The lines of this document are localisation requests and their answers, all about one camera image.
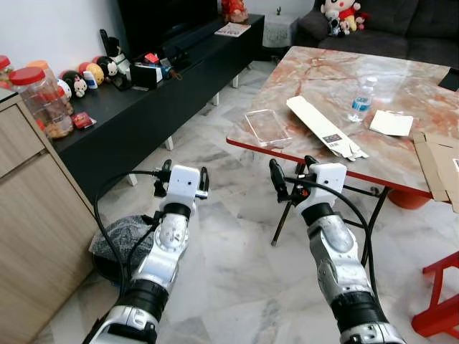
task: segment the black cable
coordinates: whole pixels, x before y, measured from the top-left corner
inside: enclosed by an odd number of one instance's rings
[[[151,233],[155,232],[156,228],[158,228],[158,225],[159,225],[159,223],[152,225],[148,229],[148,231],[146,231],[146,233],[139,240],[137,240],[136,244],[129,251],[128,258],[126,260],[126,268],[128,270],[128,279],[130,279],[132,277],[131,260],[132,260],[132,256],[133,256],[134,252],[136,251],[137,247],[139,247],[142,244],[143,240],[145,240],[148,237],[148,235],[150,235]]]
[[[379,297],[378,297],[378,292],[377,292],[377,286],[376,286],[376,277],[374,276],[374,262],[373,262],[373,247],[372,247],[372,236],[370,234],[370,230],[368,227],[368,224],[361,214],[360,210],[357,209],[357,207],[352,203],[345,195],[339,193],[336,190],[333,190],[332,188],[329,188],[328,186],[324,186],[322,184],[316,183],[314,181],[308,181],[305,179],[297,179],[297,178],[290,178],[290,177],[285,177],[285,181],[289,183],[298,183],[303,186],[315,186],[316,188],[322,188],[323,190],[329,192],[330,194],[333,194],[334,196],[338,197],[341,199],[345,204],[349,206],[349,208],[352,209],[352,211],[357,215],[359,218],[361,225],[364,227],[365,231],[365,240],[368,244],[368,269],[370,273],[370,282],[372,284],[372,289],[374,293],[374,297],[376,301],[378,302],[378,305],[381,307],[381,304],[379,303]]]
[[[113,254],[115,255],[116,262],[120,266],[121,277],[120,277],[120,292],[119,292],[118,297],[121,297],[124,295],[124,292],[126,290],[126,283],[129,281],[126,278],[126,271],[123,265],[123,260],[121,259],[121,253],[119,249],[114,245],[113,240],[108,236],[107,231],[105,230],[105,227],[102,223],[102,220],[100,219],[98,203],[99,203],[99,198],[100,198],[99,195],[102,193],[102,191],[104,191],[107,188],[108,185],[110,185],[112,182],[117,181],[118,179],[125,177],[129,174],[143,174],[143,175],[155,176],[155,173],[152,171],[128,171],[128,172],[119,173],[115,176],[110,177],[109,179],[107,179],[106,181],[102,183],[102,185],[99,187],[99,189],[95,193],[94,202],[93,202],[94,217],[95,217],[96,222],[98,223],[99,230],[102,233],[103,237],[105,238],[106,242],[108,243],[108,246],[112,250]]]

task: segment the cabinet door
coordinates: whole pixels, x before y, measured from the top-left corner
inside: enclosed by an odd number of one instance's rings
[[[0,336],[27,343],[91,270],[97,224],[49,154],[0,179]]]
[[[0,112],[0,177],[43,148],[16,105]]]

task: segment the television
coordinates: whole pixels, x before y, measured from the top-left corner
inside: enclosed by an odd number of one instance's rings
[[[160,52],[164,42],[218,18],[217,0],[118,0],[131,57]]]

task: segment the red stool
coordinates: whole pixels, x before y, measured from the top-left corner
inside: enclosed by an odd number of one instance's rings
[[[454,328],[459,325],[459,294],[438,303],[443,285],[443,270],[448,267],[459,268],[459,252],[422,269],[423,274],[435,273],[430,306],[426,311],[414,316],[411,322],[412,327],[422,337],[447,333],[459,339],[459,330]]]

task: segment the gray sofa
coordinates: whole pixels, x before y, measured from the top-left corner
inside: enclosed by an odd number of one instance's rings
[[[323,0],[298,22],[295,45],[411,59],[459,68],[459,0],[358,0],[362,31],[330,37]]]

